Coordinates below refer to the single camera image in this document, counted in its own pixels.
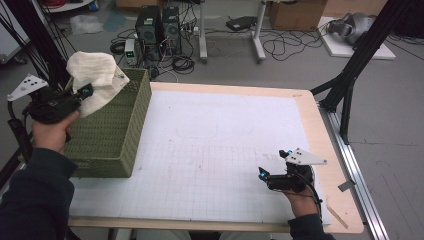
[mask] white cloth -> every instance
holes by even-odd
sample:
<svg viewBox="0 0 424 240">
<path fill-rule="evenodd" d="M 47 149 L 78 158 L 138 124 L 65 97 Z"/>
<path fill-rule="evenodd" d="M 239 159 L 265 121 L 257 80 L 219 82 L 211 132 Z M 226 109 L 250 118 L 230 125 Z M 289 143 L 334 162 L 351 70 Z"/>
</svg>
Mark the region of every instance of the white cloth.
<svg viewBox="0 0 424 240">
<path fill-rule="evenodd" d="M 69 58 L 66 70 L 74 77 L 74 92 L 89 83 L 93 86 L 93 96 L 81 102 L 80 117 L 102 108 L 130 81 L 106 53 L 76 52 Z"/>
</svg>

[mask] sleeve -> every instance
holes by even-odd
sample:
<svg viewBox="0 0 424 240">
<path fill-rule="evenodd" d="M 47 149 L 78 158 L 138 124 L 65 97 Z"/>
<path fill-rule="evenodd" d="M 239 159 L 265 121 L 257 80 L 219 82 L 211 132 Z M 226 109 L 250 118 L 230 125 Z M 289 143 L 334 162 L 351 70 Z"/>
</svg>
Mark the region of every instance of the sleeve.
<svg viewBox="0 0 424 240">
<path fill-rule="evenodd" d="M 318 214 L 305 215 L 288 221 L 290 235 L 294 240 L 335 240 L 326 234 Z"/>
<path fill-rule="evenodd" d="M 0 204 L 0 239 L 64 239 L 77 166 L 49 149 L 34 149 L 10 179 Z"/>
</svg>

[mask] green woven basket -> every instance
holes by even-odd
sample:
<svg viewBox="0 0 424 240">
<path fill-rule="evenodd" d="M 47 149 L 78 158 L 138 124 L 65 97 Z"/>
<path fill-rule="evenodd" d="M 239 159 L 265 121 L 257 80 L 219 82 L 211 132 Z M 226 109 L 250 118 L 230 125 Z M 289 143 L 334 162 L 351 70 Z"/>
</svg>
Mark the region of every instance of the green woven basket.
<svg viewBox="0 0 424 240">
<path fill-rule="evenodd" d="M 65 155 L 74 177 L 126 178 L 132 174 L 152 90 L 145 70 L 122 69 L 130 82 L 106 106 L 72 126 Z"/>
</svg>

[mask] table leg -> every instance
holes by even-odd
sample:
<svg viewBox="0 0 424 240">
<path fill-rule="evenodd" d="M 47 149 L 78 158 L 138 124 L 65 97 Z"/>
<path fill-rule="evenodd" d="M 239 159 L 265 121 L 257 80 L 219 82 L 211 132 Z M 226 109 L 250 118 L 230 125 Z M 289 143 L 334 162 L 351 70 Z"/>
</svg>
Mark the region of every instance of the table leg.
<svg viewBox="0 0 424 240">
<path fill-rule="evenodd" d="M 204 5 L 205 5 L 205 0 L 201 0 L 200 1 L 199 49 L 200 49 L 200 60 L 202 61 L 202 63 L 207 63 L 208 50 L 206 48 Z"/>
<path fill-rule="evenodd" d="M 258 63 L 266 59 L 264 49 L 262 48 L 261 40 L 259 39 L 259 34 L 261 33 L 262 21 L 264 20 L 265 8 L 266 8 L 266 1 L 261 0 L 259 5 L 256 30 L 252 31 L 253 43 L 255 45 L 256 52 L 258 53 Z"/>
</svg>

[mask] computer tower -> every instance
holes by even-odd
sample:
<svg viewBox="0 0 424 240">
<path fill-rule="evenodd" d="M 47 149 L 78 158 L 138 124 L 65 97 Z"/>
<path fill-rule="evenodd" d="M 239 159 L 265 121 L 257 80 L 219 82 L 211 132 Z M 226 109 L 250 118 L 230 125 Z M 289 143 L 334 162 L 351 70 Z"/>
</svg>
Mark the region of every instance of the computer tower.
<svg viewBox="0 0 424 240">
<path fill-rule="evenodd" d="M 153 45 L 164 40 L 159 6 L 143 6 L 138 14 L 135 30 L 140 43 Z"/>
<path fill-rule="evenodd" d="M 159 6 L 143 6 L 135 24 L 144 61 L 160 61 L 165 53 L 162 18 Z"/>
<path fill-rule="evenodd" d="M 162 24 L 164 37 L 166 39 L 166 49 L 169 54 L 181 54 L 181 32 L 178 7 L 166 7 L 162 13 Z"/>
</svg>

